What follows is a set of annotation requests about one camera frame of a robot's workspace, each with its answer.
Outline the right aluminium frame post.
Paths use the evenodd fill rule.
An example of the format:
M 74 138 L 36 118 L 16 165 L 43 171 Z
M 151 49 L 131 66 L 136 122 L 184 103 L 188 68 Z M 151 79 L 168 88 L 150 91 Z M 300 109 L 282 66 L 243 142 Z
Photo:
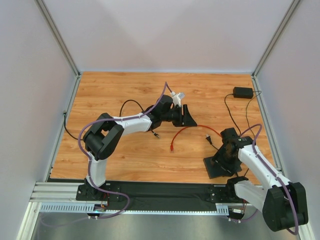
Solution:
M 286 27 L 288 26 L 289 22 L 291 21 L 292 17 L 294 16 L 297 8 L 301 4 L 301 0 L 292 0 L 287 11 L 285 12 L 282 20 L 280 21 L 276 31 L 274 32 L 271 40 L 269 41 L 265 51 L 263 52 L 257 66 L 255 67 L 254 71 L 252 72 L 251 76 L 255 80 L 259 73 L 261 72 L 263 66 L 267 62 L 268 58 L 272 54 L 272 51 L 276 47 L 277 43 L 279 42 L 282 34 L 284 33 Z

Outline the left aluminium frame post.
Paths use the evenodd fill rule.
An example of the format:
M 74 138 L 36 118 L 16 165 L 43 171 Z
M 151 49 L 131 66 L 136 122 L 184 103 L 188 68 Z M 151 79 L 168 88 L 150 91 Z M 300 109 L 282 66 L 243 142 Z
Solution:
M 35 4 L 37 5 L 40 13 L 42 14 L 49 30 L 51 31 L 54 39 L 56 40 L 62 54 L 64 55 L 67 63 L 69 64 L 70 68 L 72 69 L 73 73 L 75 74 L 76 77 L 79 77 L 81 75 L 80 70 L 78 69 L 78 67 L 76 66 L 76 63 L 65 43 L 65 41 L 63 40 L 63 37 L 45 3 L 44 0 L 35 0 L 34 1 Z

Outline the black power adapter brick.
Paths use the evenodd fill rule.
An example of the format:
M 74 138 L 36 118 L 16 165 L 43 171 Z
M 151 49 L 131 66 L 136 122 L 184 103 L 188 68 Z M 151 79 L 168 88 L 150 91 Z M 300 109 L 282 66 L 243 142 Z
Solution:
M 249 87 L 234 87 L 233 88 L 233 97 L 239 99 L 252 99 L 254 96 L 254 91 Z

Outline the black network switch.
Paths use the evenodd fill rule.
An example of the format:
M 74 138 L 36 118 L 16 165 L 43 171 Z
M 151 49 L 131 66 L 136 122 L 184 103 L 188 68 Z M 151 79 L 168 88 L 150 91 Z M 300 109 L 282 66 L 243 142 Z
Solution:
M 219 177 L 232 177 L 238 173 L 232 174 L 227 172 L 223 167 L 215 165 L 214 167 L 210 166 L 211 157 L 206 157 L 203 159 L 205 169 L 207 171 L 209 179 L 219 178 Z

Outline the aluminium front rail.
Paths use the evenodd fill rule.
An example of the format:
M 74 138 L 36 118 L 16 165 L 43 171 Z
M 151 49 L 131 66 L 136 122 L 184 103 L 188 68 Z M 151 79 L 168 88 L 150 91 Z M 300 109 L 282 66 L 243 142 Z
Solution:
M 79 182 L 36 182 L 32 190 L 31 202 L 74 202 Z

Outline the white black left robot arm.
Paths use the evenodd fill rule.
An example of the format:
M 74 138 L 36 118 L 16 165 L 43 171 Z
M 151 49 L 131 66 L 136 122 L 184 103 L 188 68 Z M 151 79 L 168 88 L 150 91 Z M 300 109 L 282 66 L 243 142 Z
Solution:
M 112 117 L 103 113 L 93 124 L 80 133 L 79 143 L 84 143 L 82 151 L 88 155 L 88 173 L 84 183 L 78 187 L 76 200 L 104 201 L 109 188 L 106 182 L 107 159 L 115 151 L 121 137 L 150 132 L 171 122 L 174 127 L 196 127 L 188 106 L 182 104 L 183 93 L 162 95 L 154 105 L 131 116 Z

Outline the aluminium frame post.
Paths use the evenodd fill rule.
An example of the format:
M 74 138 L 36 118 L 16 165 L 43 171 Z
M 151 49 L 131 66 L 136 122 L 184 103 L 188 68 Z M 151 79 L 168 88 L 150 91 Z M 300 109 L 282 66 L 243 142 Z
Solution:
M 80 70 L 78 69 L 78 67 L 76 66 L 76 63 L 65 43 L 65 41 L 63 40 L 63 37 L 45 3 L 44 0 L 35 0 L 34 1 L 35 4 L 37 5 L 40 13 L 42 14 L 49 30 L 51 31 L 54 39 L 56 40 L 62 54 L 64 55 L 67 63 L 69 64 L 70 68 L 72 69 L 73 73 L 75 74 L 76 77 L 79 77 L 81 75 Z
M 291 21 L 292 17 L 294 16 L 297 8 L 301 4 L 301 0 L 292 0 L 287 11 L 285 12 L 282 20 L 280 21 L 276 31 L 274 32 L 271 40 L 269 41 L 265 51 L 263 52 L 257 66 L 255 67 L 254 71 L 252 72 L 251 76 L 255 80 L 259 73 L 261 72 L 263 66 L 267 62 L 268 58 L 272 54 L 272 51 L 276 47 L 277 43 L 279 42 L 282 34 L 284 33 L 286 27 L 288 26 L 289 22 Z

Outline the black base mat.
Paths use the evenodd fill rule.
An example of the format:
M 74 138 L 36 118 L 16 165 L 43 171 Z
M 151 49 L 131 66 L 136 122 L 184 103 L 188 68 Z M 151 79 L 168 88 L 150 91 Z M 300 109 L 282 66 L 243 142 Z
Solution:
M 106 181 L 100 188 L 117 194 L 100 192 L 83 180 L 75 199 L 107 201 L 109 210 L 121 210 L 127 203 L 122 193 L 130 198 L 128 211 L 215 211 L 218 204 L 244 204 L 221 184 Z

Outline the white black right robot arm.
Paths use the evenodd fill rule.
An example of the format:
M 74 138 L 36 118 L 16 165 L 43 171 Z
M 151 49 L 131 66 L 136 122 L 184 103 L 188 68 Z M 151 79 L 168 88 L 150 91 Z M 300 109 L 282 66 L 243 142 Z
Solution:
M 251 137 L 224 137 L 215 155 L 203 162 L 210 179 L 229 178 L 227 196 L 253 205 L 270 230 L 298 229 L 309 222 L 304 186 L 276 170 Z

